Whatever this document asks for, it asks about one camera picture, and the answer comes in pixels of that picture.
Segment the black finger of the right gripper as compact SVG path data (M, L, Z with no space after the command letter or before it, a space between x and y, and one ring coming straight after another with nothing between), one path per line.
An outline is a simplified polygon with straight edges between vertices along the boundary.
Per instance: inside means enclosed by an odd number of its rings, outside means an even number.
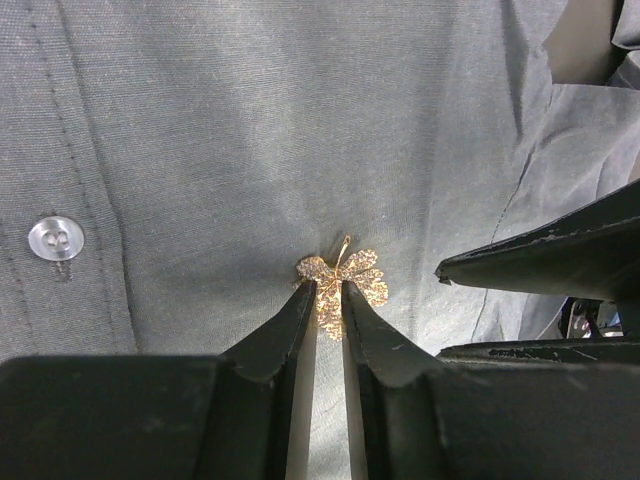
M530 232L441 261L445 284L623 301L639 298L639 183Z
M619 364L639 366L639 340L625 337L485 342L443 349L445 364Z

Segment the gold leaf brooch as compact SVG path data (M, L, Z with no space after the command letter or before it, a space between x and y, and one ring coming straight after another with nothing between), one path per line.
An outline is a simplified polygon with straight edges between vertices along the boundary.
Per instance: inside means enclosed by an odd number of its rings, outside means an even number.
M361 249L346 257L350 244L351 237L346 235L332 266L320 256L305 257L295 266L298 280L294 288L303 283L316 283L316 322L335 341L345 336L341 300L345 281L355 284L372 307L385 305L389 298L389 288L383 281L384 273L376 267L378 254L372 249Z

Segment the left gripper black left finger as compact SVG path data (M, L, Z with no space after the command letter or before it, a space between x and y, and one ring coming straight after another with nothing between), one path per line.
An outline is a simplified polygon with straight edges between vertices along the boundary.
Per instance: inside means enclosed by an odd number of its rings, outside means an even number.
M219 355L32 356L1 366L5 479L303 479L312 284Z

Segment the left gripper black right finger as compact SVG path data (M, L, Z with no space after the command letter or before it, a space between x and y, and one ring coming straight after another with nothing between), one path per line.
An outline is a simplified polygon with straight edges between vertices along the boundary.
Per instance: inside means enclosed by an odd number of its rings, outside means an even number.
M445 364L342 288L356 479L635 479L639 366Z

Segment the grey button-up shirt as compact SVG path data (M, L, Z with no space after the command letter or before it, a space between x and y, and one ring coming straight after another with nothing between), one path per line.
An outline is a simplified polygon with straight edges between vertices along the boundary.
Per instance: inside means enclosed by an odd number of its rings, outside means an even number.
M635 1L5 1L1 356L218 354L344 238L428 353L541 339L437 265L638 156Z

